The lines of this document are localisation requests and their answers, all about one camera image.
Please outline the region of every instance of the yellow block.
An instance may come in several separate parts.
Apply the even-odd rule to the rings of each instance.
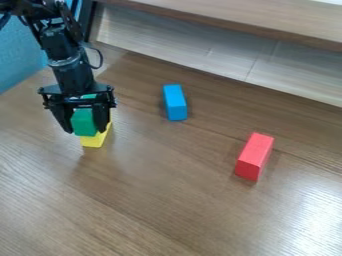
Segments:
[[[103,133],[97,132],[94,137],[89,136],[80,136],[81,139],[81,145],[83,147],[89,147],[89,148],[100,148],[102,147],[102,144],[107,137],[108,131],[110,129],[110,126],[112,125],[112,122],[109,122],[106,127],[106,131]]]

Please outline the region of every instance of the blue panel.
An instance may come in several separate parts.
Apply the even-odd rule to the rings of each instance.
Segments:
[[[0,94],[46,65],[28,27],[12,17],[0,31]]]
[[[181,85],[164,85],[163,97],[166,114],[170,121],[182,121],[187,119],[187,104]]]

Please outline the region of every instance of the cable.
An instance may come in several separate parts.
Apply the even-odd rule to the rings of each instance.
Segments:
[[[86,47],[86,48],[88,48],[88,49],[97,51],[97,53],[99,54],[99,57],[100,57],[100,64],[99,64],[97,67],[91,65],[88,61],[85,61],[85,63],[86,63],[87,65],[89,65],[89,67],[91,67],[92,69],[99,69],[99,68],[101,68],[102,65],[103,65],[103,55],[102,55],[102,52],[101,52],[99,49],[90,47],[90,46],[85,45],[85,44],[84,44],[83,46]]]

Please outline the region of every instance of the red block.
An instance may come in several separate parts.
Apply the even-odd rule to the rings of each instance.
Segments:
[[[257,181],[271,153],[274,138],[253,133],[239,156],[235,174]]]

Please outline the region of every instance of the wooden table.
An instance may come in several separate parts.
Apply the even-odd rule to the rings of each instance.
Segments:
[[[114,129],[83,149],[42,108],[52,80],[0,96],[0,255],[342,254],[340,109],[127,54],[99,77]],[[174,82],[184,123],[160,107]],[[276,139],[257,184],[233,175],[252,131]]]
[[[342,51],[342,5],[326,3],[324,0],[99,1],[273,39]]]

